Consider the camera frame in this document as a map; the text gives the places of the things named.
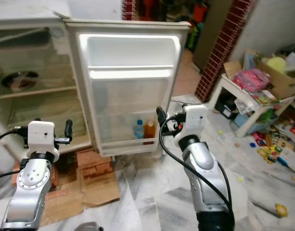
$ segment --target white table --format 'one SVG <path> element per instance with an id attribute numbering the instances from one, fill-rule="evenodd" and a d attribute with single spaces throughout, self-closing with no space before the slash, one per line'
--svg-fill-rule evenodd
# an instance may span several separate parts
<path id="1" fill-rule="evenodd" d="M 216 89 L 213 92 L 212 98 L 209 102 L 208 108 L 213 110 L 215 108 L 218 97 L 221 93 L 222 88 L 228 90 L 235 97 L 247 103 L 249 101 L 253 101 L 254 99 L 243 89 L 241 89 L 238 85 L 233 83 L 230 79 L 227 78 L 226 74 L 222 74 L 219 83 L 216 86 Z M 293 102 L 295 96 L 283 99 L 280 101 L 280 108 L 276 110 L 276 114 L 279 116 L 283 111 Z M 269 108 L 273 108 L 273 106 L 261 106 L 255 109 L 255 113 L 244 123 L 238 130 L 236 130 L 235 134 L 237 137 L 243 137 L 246 135 L 248 130 L 252 127 L 252 125 L 257 121 L 257 119 L 266 112 Z"/>

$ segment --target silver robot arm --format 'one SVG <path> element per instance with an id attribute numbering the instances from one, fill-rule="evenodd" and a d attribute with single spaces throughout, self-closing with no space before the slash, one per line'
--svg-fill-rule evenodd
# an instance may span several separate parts
<path id="1" fill-rule="evenodd" d="M 160 136 L 172 135 L 174 137 L 175 145 L 180 147 L 183 152 L 184 163 L 196 173 L 193 173 L 184 165 L 185 173 L 190 182 L 199 230 L 232 231 L 234 230 L 234 216 L 231 205 L 228 207 L 215 190 L 199 178 L 197 174 L 199 173 L 218 189 L 225 199 L 228 197 L 226 184 L 218 170 L 218 162 L 209 151 L 207 143 L 200 142 L 199 139 L 206 124 L 207 110 L 203 105 L 183 107 L 183 112 L 176 114 L 172 119 L 177 122 L 174 130 L 169 130 L 164 125 L 163 131 L 160 131 L 162 132 Z M 158 108 L 157 114 L 162 127 L 166 120 L 165 113 L 161 108 Z"/>
<path id="2" fill-rule="evenodd" d="M 1 225 L 3 231 L 37 230 L 50 190 L 53 162 L 59 158 L 58 144 L 68 144 L 72 137 L 72 121 L 66 122 L 65 138 L 55 138 L 54 123 L 32 121 L 21 135 L 27 135 L 28 162 L 17 176 L 17 188 L 10 200 Z"/>

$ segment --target refrigerator door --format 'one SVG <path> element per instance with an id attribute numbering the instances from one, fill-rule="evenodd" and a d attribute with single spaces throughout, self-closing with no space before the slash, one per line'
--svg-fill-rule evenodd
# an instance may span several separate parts
<path id="1" fill-rule="evenodd" d="M 76 83 L 94 148 L 102 156 L 153 151 L 156 107 L 167 109 L 189 24 L 66 20 Z M 153 122 L 155 134 L 134 128 Z"/>

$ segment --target plastic bottle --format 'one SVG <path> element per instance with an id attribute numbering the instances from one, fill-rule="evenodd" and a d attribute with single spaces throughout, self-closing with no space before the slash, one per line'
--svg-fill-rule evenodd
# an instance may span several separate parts
<path id="1" fill-rule="evenodd" d="M 155 132 L 156 132 L 156 128 L 155 128 L 155 124 L 152 120 L 148 121 L 145 125 L 144 125 L 144 139 L 148 139 L 148 138 L 154 138 L 155 137 Z M 153 144 L 153 141 L 150 142 L 144 142 L 143 144 Z"/>
<path id="2" fill-rule="evenodd" d="M 142 139 L 144 136 L 143 121 L 141 119 L 137 120 L 137 124 L 134 127 L 134 136 L 137 139 Z"/>

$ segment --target refrigerator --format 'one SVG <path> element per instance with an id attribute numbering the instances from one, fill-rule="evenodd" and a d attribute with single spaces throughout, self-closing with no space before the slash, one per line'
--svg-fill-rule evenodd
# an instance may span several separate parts
<path id="1" fill-rule="evenodd" d="M 60 153 L 93 147 L 102 156 L 156 150 L 156 107 L 168 108 L 189 23 L 64 20 L 0 25 L 0 135 L 35 118 L 73 141 Z M 137 120 L 153 138 L 137 139 Z M 23 140 L 2 144 L 16 159 Z"/>

